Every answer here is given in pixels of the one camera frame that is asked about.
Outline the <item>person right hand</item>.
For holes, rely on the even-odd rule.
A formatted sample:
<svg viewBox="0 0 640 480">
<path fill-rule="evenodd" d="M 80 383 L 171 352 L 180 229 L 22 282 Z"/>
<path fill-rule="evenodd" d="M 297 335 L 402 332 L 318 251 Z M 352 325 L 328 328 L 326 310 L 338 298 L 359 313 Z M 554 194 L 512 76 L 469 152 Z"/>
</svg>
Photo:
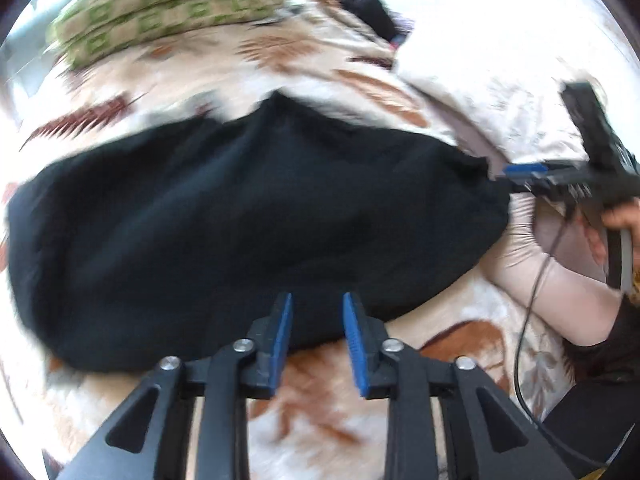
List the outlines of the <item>person right hand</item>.
<svg viewBox="0 0 640 480">
<path fill-rule="evenodd" d="M 631 234 L 634 267 L 638 269 L 640 262 L 640 204 L 638 197 L 606 210 L 601 214 L 601 222 L 609 230 L 628 231 Z M 605 248 L 600 231 L 595 229 L 584 216 L 578 218 L 578 223 L 585 235 L 594 262 L 603 266 L 608 258 L 608 250 Z"/>
</svg>

